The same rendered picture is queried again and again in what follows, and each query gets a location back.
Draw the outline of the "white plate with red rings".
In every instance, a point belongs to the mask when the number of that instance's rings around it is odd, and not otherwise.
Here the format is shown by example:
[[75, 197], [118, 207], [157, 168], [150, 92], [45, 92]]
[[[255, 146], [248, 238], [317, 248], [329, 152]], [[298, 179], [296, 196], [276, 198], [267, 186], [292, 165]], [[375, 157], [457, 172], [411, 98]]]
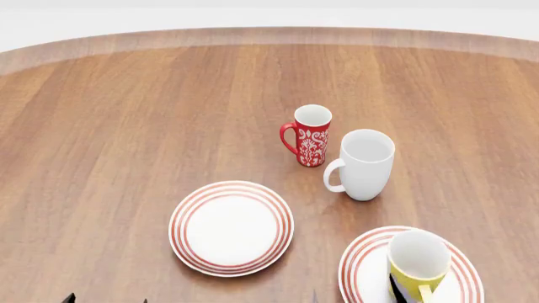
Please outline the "white plate with red rings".
[[214, 277], [241, 277], [276, 262], [294, 230], [292, 211], [275, 191], [249, 181], [221, 181], [179, 202], [168, 239], [187, 267]]
[[[382, 226], [366, 231], [344, 251], [338, 271], [345, 303], [396, 303], [388, 274], [387, 245], [410, 226]], [[435, 303], [486, 303], [482, 280], [472, 263], [451, 242], [451, 269], [434, 291]]]

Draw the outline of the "red patterned tall mug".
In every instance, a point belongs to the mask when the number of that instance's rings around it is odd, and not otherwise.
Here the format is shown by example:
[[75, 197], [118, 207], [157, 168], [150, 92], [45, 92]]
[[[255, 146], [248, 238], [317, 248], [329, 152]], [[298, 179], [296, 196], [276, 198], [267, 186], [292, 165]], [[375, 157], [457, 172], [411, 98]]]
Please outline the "red patterned tall mug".
[[[280, 127], [282, 143], [302, 166], [317, 167], [324, 163], [332, 118], [330, 110], [322, 105], [302, 105], [294, 113], [295, 120]], [[294, 130], [295, 146], [291, 146], [285, 139], [285, 132], [289, 129]]]

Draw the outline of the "yellow and white mug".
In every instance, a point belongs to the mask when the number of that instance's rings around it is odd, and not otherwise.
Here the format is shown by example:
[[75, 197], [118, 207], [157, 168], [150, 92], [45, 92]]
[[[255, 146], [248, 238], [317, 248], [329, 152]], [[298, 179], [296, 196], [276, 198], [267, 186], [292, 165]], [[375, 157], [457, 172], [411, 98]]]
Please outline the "yellow and white mug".
[[398, 283], [407, 290], [408, 303], [430, 303], [450, 267], [449, 248], [440, 237], [428, 231], [400, 231], [388, 243], [388, 282], [394, 300], [389, 274], [394, 274]]

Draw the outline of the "plain white mug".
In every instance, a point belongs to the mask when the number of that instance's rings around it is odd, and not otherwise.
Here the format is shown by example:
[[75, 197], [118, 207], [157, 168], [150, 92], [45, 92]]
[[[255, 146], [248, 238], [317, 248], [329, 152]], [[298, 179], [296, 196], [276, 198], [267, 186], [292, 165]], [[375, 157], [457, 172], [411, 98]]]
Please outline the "plain white mug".
[[378, 130], [352, 130], [342, 138], [339, 158], [325, 168], [324, 186], [358, 201], [374, 199], [387, 184], [395, 151], [392, 139]]

